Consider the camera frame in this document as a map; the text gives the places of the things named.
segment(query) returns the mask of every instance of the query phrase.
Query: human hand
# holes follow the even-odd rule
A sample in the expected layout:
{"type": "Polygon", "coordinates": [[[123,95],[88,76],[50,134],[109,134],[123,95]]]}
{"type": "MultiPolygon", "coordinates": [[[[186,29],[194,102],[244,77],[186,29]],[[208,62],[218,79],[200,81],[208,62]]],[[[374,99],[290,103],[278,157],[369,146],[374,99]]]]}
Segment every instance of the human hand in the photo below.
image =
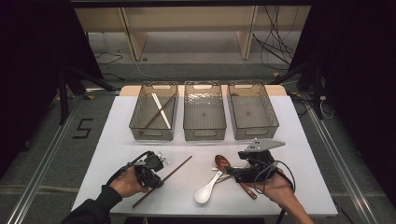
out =
{"type": "Polygon", "coordinates": [[[298,224],[312,224],[312,219],[305,212],[303,206],[298,201],[293,190],[290,187],[289,182],[279,174],[261,183],[246,183],[248,187],[256,188],[260,190],[265,196],[271,201],[277,203],[279,207],[285,209],[285,211],[291,216],[294,223],[298,224]]]}
{"type": "Polygon", "coordinates": [[[274,174],[271,179],[265,182],[246,183],[248,187],[256,188],[267,196],[271,201],[279,204],[283,208],[290,200],[297,200],[289,182],[279,174],[274,174]]]}
{"type": "Polygon", "coordinates": [[[129,167],[126,172],[122,172],[118,178],[110,183],[110,187],[118,192],[122,198],[131,197],[138,192],[149,192],[149,188],[143,187],[142,183],[137,180],[134,167],[129,167]]]}

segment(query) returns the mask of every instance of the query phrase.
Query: transparent storage container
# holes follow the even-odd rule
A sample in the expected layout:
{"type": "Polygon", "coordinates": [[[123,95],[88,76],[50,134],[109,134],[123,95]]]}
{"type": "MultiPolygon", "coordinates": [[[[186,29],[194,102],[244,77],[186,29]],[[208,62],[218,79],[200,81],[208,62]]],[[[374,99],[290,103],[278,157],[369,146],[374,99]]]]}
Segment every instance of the transparent storage container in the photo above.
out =
{"type": "Polygon", "coordinates": [[[183,128],[186,141],[224,140],[226,127],[219,82],[185,82],[183,128]]]}
{"type": "Polygon", "coordinates": [[[134,139],[172,141],[175,131],[177,100],[176,82],[144,82],[129,124],[134,139]],[[152,93],[156,94],[164,115],[157,106],[152,93]]]}
{"type": "Polygon", "coordinates": [[[274,137],[279,122],[263,81],[231,81],[227,96],[236,140],[274,137]]]}

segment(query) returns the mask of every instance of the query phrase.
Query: sleeve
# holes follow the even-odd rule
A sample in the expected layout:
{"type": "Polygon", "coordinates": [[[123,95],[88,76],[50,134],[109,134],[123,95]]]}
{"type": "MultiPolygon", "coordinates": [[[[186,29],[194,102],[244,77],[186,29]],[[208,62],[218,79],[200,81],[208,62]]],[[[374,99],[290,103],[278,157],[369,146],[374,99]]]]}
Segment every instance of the sleeve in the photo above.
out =
{"type": "Polygon", "coordinates": [[[122,197],[110,186],[103,185],[96,200],[88,199],[72,211],[61,223],[106,223],[111,208],[122,201],[122,197]]]}

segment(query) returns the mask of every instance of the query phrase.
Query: chopstick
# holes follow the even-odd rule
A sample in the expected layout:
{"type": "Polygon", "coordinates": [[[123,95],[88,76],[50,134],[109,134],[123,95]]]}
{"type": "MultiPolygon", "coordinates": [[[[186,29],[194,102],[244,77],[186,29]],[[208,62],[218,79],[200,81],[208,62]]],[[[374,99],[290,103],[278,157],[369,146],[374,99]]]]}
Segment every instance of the chopstick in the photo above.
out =
{"type": "Polygon", "coordinates": [[[148,122],[148,124],[146,125],[145,128],[148,128],[149,125],[152,123],[152,121],[154,121],[157,116],[161,113],[161,111],[163,111],[163,109],[169,104],[169,102],[171,102],[171,100],[174,98],[174,94],[166,101],[166,103],[163,105],[163,107],[157,111],[157,113],[155,113],[155,115],[152,117],[152,119],[148,122]]]}
{"type": "MultiPolygon", "coordinates": [[[[172,171],[169,175],[166,176],[166,178],[163,179],[163,182],[165,182],[165,180],[167,178],[169,178],[169,176],[171,176],[172,174],[174,174],[182,165],[184,165],[187,161],[189,161],[191,159],[192,156],[189,156],[185,161],[183,161],[183,163],[181,163],[174,171],[172,171]]],[[[134,205],[132,205],[132,208],[137,207],[138,204],[140,204],[143,200],[145,200],[145,198],[147,198],[150,193],[152,191],[154,191],[155,189],[151,189],[149,192],[147,192],[141,199],[139,199],[139,201],[137,201],[136,203],[134,203],[134,205]]]]}
{"type": "Polygon", "coordinates": [[[168,129],[171,129],[171,125],[169,124],[168,118],[166,117],[165,113],[163,112],[163,107],[161,106],[160,100],[158,100],[157,94],[154,92],[151,94],[152,98],[154,98],[155,104],[158,106],[158,109],[161,112],[161,115],[163,116],[163,120],[165,120],[166,126],[168,129]]]}

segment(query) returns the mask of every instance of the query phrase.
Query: wooden spoon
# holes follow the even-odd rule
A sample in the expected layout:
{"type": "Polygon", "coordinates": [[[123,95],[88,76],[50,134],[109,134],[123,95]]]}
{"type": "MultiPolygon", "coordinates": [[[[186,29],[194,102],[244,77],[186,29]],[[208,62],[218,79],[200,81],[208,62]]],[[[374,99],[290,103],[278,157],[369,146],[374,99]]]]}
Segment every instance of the wooden spoon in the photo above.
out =
{"type": "MultiPolygon", "coordinates": [[[[225,159],[223,156],[220,156],[220,155],[217,155],[215,157],[215,162],[216,162],[216,165],[218,166],[218,168],[224,174],[226,173],[225,166],[230,166],[231,167],[230,162],[227,161],[227,159],[225,159]]],[[[253,191],[251,191],[251,189],[248,186],[246,186],[245,183],[239,183],[239,184],[241,185],[242,189],[244,189],[245,192],[250,196],[250,198],[257,199],[257,195],[253,191]]]]}

